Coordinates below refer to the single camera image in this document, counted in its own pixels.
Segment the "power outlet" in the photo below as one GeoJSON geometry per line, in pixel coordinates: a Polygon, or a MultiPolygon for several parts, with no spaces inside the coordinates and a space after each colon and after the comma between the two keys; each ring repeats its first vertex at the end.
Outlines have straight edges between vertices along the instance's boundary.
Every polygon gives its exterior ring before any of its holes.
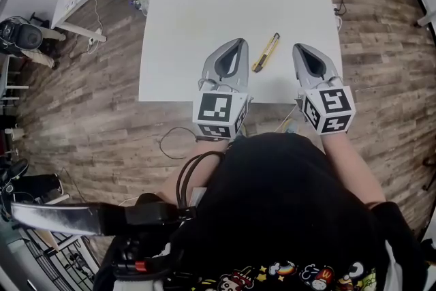
{"type": "MultiPolygon", "coordinates": [[[[98,28],[95,32],[96,32],[96,34],[102,34],[103,33],[101,28],[98,28]]],[[[95,41],[96,41],[96,39],[94,39],[93,37],[90,37],[88,43],[89,43],[90,46],[92,46],[95,41]]]]}

